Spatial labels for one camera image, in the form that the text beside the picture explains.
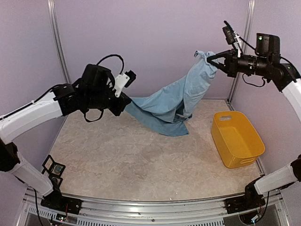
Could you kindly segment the light blue printed t-shirt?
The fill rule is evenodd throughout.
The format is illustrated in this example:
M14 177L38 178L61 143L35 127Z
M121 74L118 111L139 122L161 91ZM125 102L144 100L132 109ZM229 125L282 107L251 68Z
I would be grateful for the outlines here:
M148 97L134 97L125 111L151 130L170 137L189 134L185 121L192 117L198 103L216 76L217 67L207 62L214 52L196 51L198 61L179 80Z

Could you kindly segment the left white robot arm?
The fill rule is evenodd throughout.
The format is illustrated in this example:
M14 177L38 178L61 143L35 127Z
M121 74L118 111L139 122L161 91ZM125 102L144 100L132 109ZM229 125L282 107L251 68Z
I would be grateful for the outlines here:
M91 109L103 114L105 109L120 116L131 103L123 89L136 79L133 71L120 71L114 76L100 63L88 64L74 83L57 84L36 100L1 116L0 118L0 170L8 172L32 187L55 209L62 209L66 199L48 177L33 167L17 150L14 139L52 119Z

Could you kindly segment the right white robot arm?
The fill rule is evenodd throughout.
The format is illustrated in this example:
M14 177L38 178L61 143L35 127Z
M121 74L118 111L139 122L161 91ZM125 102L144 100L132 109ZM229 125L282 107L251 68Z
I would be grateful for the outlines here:
M257 33L255 55L240 53L237 49L227 50L207 58L207 62L235 78L238 73L257 75L272 81L294 109L301 115L301 75L289 61L281 62L280 38L276 35ZM245 209L252 208L259 195L274 189L290 186L301 180L301 159L298 157L286 166L252 182L247 194L241 197L240 204Z

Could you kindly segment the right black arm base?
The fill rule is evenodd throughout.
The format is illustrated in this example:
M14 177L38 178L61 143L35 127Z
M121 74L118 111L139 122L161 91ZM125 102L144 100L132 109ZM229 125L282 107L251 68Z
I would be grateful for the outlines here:
M257 193L255 189L255 182L259 179L260 178L255 179L247 184L243 195L227 198L224 201L228 214L251 210L266 205L263 194Z

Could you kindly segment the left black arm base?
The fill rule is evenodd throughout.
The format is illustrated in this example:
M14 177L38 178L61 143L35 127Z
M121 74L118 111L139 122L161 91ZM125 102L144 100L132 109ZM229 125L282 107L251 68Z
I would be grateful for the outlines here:
M78 215L81 210L82 200L63 196L60 190L53 190L49 195L42 198L40 204L53 210Z

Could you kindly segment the green brooch in case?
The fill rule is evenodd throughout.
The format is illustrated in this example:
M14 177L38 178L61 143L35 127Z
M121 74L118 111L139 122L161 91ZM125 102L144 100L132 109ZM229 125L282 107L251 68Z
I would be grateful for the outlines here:
M55 174L60 174L61 171L62 171L62 166L61 166L61 165L55 165L55 166L54 166L53 172L54 172Z

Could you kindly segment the upper black brooch case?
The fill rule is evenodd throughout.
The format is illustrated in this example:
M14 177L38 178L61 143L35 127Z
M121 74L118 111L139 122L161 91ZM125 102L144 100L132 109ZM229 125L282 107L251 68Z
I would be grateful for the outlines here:
M64 172L64 170L65 170L65 168L66 168L66 166L63 165L63 164L60 164L60 163L56 162L50 154L49 154L49 155L46 157L46 159L44 160L44 162L43 162L43 164L42 164L42 167L43 167L43 169L49 170L50 172L54 173L54 172L53 172L53 169L54 169L54 166L55 166L55 165L61 165L61 166L62 166L62 171L61 171L61 173L60 173L60 174L57 174L58 176L61 177L62 174L63 174L63 172Z

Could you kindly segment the black brooch case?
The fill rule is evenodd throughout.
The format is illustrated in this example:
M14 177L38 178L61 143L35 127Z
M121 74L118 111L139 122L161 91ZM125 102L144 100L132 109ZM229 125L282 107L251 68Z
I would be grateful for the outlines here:
M55 187L60 188L63 181L63 179L60 176L46 169L43 169L42 174L48 176L48 178L51 180L52 184Z
M44 162L43 162L43 164L42 164L42 167L43 167L43 169L49 170L50 172L54 173L54 172L53 172L53 169L54 169L54 166L55 166L55 165L61 165L61 166L62 166L62 171L61 171L61 173L60 173L60 174L57 174L58 176L61 177L62 174L63 174L63 172L64 172L64 170L65 170L65 168L66 168L66 166L63 165L63 164L60 164L60 163L56 162L50 154L49 154L49 155L46 157L46 159L44 160Z

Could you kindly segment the lower black brooch case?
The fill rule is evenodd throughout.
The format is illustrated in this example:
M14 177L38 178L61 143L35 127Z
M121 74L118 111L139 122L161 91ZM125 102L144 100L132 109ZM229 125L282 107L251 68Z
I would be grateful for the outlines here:
M51 180L52 184L55 187L60 188L63 181L63 179L60 176L46 169L43 169L42 174L48 176L48 178Z

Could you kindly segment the yellow plastic basket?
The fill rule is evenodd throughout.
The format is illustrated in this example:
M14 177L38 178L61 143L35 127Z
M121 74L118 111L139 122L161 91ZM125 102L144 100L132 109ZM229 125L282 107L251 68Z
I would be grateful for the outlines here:
M265 152L261 137L241 112L215 113L211 134L223 164L229 169L248 166Z

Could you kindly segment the right aluminium frame post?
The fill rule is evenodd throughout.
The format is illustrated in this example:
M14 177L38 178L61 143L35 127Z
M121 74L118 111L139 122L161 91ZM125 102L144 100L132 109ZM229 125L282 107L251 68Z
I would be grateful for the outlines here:
M234 81L232 82L230 94L228 96L228 104L229 106L234 109L233 103L234 103L234 97L238 88L238 82L240 77L242 77L243 73L250 72L251 69L247 69L248 62L251 62L251 60L248 60L251 58L250 55L247 55L247 48L252 49L251 45L247 42L250 37L251 29L252 29L252 23L253 23L253 17L254 17L254 9L255 9L255 0L249 0L248 1L248 9L246 14L246 22L245 27L243 29L243 36L239 36L238 33L236 33L237 37L237 45L238 47L242 46L238 49L238 56L237 56L237 75L234 78Z

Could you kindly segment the aluminium frame post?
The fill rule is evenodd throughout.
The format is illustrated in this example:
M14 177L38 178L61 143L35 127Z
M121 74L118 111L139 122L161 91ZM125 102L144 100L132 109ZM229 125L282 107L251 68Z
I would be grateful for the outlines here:
M239 36L238 33L236 33L237 37L237 45L238 47L242 46L238 49L238 56L237 56L237 75L234 78L234 81L232 82L230 94L228 96L228 104L229 106L234 109L233 103L234 103L234 97L238 88L238 82L240 77L242 77L243 73L250 72L251 69L247 69L248 62L251 62L251 60L248 60L251 58L250 55L247 55L247 48L252 49L251 45L247 42L250 37L251 29L252 29L252 23L253 23L253 17L254 17L254 9L255 9L255 0L249 0L248 1L248 9L246 14L246 22L245 27L243 29L243 36Z
M55 42L55 48L56 48L60 67L62 69L63 78L66 83L72 83L70 74L68 71L65 55L63 52L63 46L62 46L60 31L59 31L59 26L58 26L58 20L57 20L57 16L56 16L55 1L47 0L47 6L48 6L48 13L49 13L52 34L53 34L54 42Z

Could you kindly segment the left aluminium frame post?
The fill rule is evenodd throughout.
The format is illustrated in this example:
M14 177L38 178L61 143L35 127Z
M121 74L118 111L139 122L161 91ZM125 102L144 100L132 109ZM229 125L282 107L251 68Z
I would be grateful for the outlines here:
M48 13L49 13L52 34L53 34L54 42L55 42L55 48L56 48L60 67L62 69L63 78L66 83L72 83L70 74L68 71L65 55L63 52L63 46L62 46L60 31L59 31L59 26L58 26L58 20L57 20L57 16L56 16L55 1L47 0L47 6L48 6Z

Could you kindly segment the front aluminium rail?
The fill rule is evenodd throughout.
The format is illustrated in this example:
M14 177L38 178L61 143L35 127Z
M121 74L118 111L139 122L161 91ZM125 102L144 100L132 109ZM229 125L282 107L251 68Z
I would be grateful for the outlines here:
M278 190L265 196L266 205L229 212L229 199L241 194L181 201L120 201L67 194L81 200L77 214L40 206L41 198L27 189L17 226L289 226Z

